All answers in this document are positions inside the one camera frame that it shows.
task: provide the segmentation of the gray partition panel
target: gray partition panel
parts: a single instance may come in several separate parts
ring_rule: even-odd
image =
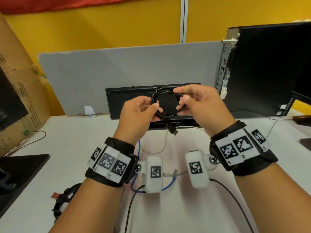
[[[177,83],[216,85],[222,44],[184,43],[40,54],[67,115],[108,113],[105,88]]]

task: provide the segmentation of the person's right hand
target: person's right hand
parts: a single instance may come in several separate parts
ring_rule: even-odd
[[[191,84],[174,88],[173,92],[184,94],[177,110],[187,105],[178,115],[192,115],[210,137],[236,122],[215,88]]]

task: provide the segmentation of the fingernail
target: fingernail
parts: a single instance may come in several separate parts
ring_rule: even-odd
[[[189,95],[183,95],[183,101],[186,101],[186,100],[188,100],[189,98],[190,98]]]
[[[156,106],[157,108],[160,107],[159,103],[153,103],[154,106]]]

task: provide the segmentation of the cardboard box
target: cardboard box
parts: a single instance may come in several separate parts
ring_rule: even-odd
[[[50,117],[47,92],[23,45],[0,14],[0,157]]]

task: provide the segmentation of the person's left hand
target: person's left hand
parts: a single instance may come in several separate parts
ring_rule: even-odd
[[[147,96],[138,96],[126,101],[113,137],[135,146],[147,132],[149,124],[160,120],[155,115],[157,110],[163,112],[159,103],[151,105],[151,98]]]

